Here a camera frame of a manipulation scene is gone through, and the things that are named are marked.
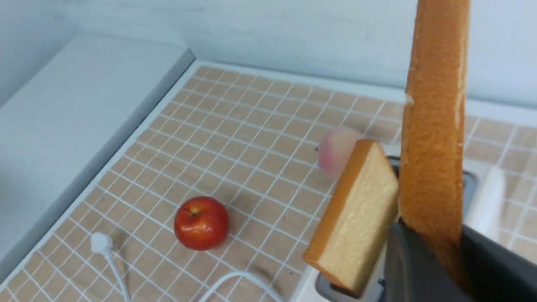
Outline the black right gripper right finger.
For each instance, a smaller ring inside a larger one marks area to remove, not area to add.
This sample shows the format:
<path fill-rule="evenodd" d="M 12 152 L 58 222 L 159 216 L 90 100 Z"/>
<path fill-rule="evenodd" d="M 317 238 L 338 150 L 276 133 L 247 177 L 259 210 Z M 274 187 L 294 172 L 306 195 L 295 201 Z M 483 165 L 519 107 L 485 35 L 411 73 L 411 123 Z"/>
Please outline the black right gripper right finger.
<path fill-rule="evenodd" d="M 461 240 L 476 302 L 535 302 L 537 266 L 469 226 Z"/>

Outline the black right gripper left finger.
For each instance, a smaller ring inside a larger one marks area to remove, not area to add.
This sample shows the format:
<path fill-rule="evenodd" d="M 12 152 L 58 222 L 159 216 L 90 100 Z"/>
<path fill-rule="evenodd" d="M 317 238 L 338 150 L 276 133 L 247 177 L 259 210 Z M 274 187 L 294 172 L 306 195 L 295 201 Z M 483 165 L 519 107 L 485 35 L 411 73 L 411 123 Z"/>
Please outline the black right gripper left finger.
<path fill-rule="evenodd" d="M 391 225 L 384 260 L 385 302 L 472 302 L 421 237 L 401 221 Z"/>

